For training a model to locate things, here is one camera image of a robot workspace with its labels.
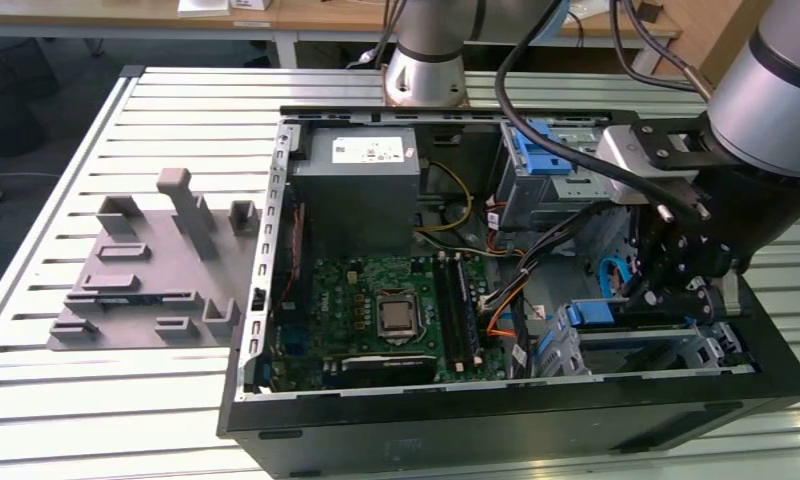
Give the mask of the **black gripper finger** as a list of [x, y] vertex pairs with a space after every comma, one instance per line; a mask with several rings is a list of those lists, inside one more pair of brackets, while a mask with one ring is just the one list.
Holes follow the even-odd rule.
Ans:
[[728, 245], [703, 235], [682, 235], [666, 260], [664, 293], [676, 313], [695, 321], [742, 315], [739, 259]]
[[672, 312], [684, 298], [678, 270], [686, 248], [684, 229], [660, 218], [634, 218], [630, 244], [635, 248], [635, 273], [628, 282], [628, 311], [651, 308]]

